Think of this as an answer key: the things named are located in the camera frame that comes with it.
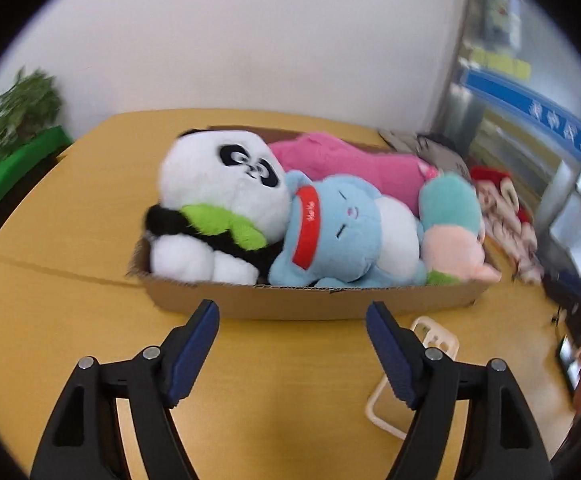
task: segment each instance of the silver bolt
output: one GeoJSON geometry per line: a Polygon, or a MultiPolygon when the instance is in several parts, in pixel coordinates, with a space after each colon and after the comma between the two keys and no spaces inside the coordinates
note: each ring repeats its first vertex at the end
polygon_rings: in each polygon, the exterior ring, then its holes
{"type": "Polygon", "coordinates": [[[427,348],[424,355],[431,361],[439,361],[443,357],[443,353],[439,348],[427,348]]]}
{"type": "Polygon", "coordinates": [[[77,361],[77,366],[79,366],[82,370],[87,370],[94,364],[94,359],[87,355],[86,357],[82,357],[79,361],[77,361]]]}
{"type": "Polygon", "coordinates": [[[149,346],[141,354],[144,356],[144,359],[155,359],[159,357],[159,347],[149,346]]]}
{"type": "Polygon", "coordinates": [[[491,361],[491,368],[498,372],[503,372],[504,370],[506,370],[506,362],[504,362],[504,360],[501,359],[493,359],[491,361]]]}

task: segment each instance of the blue plush toy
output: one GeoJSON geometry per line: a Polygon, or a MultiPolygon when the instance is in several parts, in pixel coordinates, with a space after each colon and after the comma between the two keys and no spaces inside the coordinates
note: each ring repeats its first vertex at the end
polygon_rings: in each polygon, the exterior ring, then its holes
{"type": "Polygon", "coordinates": [[[312,182],[290,171],[293,197],[282,253],[272,264],[271,285],[386,287],[422,285],[421,226],[400,201],[351,175],[312,182]]]}

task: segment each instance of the pink plush toy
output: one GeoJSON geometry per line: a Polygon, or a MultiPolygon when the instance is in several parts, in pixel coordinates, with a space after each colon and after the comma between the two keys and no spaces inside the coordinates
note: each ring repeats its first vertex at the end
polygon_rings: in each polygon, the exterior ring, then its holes
{"type": "Polygon", "coordinates": [[[302,171],[311,180],[352,174],[373,184],[383,195],[398,199],[419,216],[419,191],[437,176],[436,168],[414,155],[367,153],[323,132],[270,145],[284,171],[302,171]]]}
{"type": "Polygon", "coordinates": [[[498,270],[484,263],[484,249],[475,234],[457,225],[435,225],[427,230],[422,259],[428,272],[453,276],[459,282],[497,283],[502,277],[498,270]]]}

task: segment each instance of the green scarf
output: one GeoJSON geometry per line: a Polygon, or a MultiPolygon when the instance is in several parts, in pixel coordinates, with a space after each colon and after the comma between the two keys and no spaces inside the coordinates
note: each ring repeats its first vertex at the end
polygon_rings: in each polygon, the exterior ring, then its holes
{"type": "Polygon", "coordinates": [[[246,251],[256,251],[267,246],[266,238],[248,218],[214,205],[185,205],[180,209],[190,225],[200,234],[216,236],[230,231],[235,243],[246,251]]]}

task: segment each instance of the white wall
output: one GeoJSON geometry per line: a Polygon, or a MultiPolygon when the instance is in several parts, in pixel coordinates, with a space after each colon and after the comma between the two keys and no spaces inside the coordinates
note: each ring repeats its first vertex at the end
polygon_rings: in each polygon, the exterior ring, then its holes
{"type": "Polygon", "coordinates": [[[54,0],[0,62],[55,74],[79,137],[149,108],[431,125],[464,0],[54,0]]]}

